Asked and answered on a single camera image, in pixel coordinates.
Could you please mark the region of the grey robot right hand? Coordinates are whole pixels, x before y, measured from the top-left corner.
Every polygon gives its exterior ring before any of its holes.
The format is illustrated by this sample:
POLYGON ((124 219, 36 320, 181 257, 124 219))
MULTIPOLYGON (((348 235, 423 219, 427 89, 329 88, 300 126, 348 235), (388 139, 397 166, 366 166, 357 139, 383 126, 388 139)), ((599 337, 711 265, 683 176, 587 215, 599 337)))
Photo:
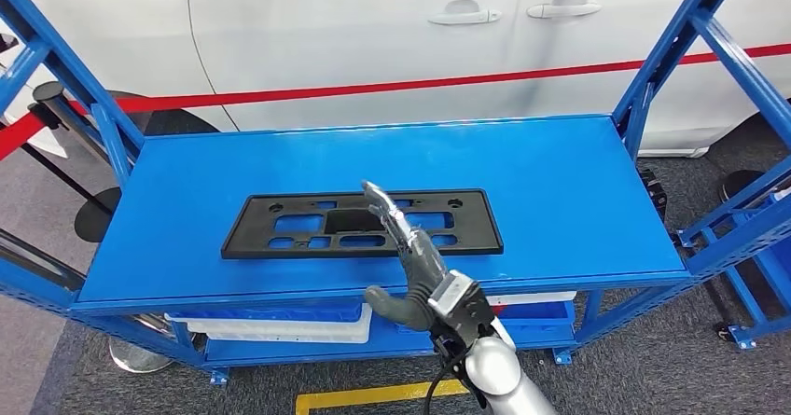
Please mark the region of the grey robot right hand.
POLYGON ((447 267, 428 234, 410 224, 395 202, 377 185, 364 180, 368 210, 376 215, 395 242, 407 279, 404 297, 392 297, 377 285, 370 285, 364 300, 381 317, 414 331, 427 331, 435 322, 428 299, 448 273, 447 267))

